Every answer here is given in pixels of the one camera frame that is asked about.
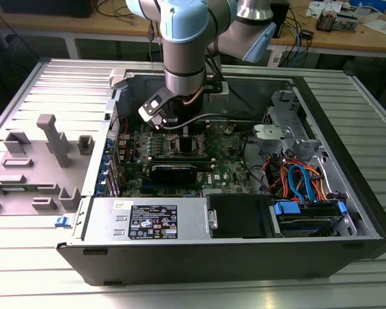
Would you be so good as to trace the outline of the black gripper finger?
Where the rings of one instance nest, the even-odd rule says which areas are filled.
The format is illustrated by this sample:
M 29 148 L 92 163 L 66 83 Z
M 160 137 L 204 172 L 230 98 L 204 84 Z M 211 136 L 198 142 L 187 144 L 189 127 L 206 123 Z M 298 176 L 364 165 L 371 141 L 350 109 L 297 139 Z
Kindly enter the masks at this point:
M 192 153 L 194 150 L 194 135 L 189 126 L 184 126 L 182 133 L 179 136 L 179 150 L 182 153 Z

